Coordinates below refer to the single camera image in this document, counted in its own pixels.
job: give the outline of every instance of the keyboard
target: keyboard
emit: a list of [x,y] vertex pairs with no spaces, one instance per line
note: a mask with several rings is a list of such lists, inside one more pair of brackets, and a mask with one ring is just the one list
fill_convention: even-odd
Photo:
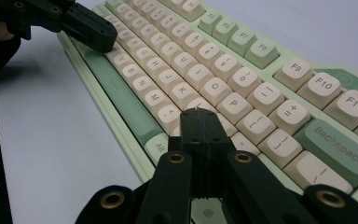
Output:
[[[180,135],[180,113],[202,107],[290,190],[325,184],[358,201],[358,72],[313,64],[200,0],[93,11],[117,28],[111,52],[58,37],[143,181]],[[191,216],[225,223],[218,199],[194,200]]]

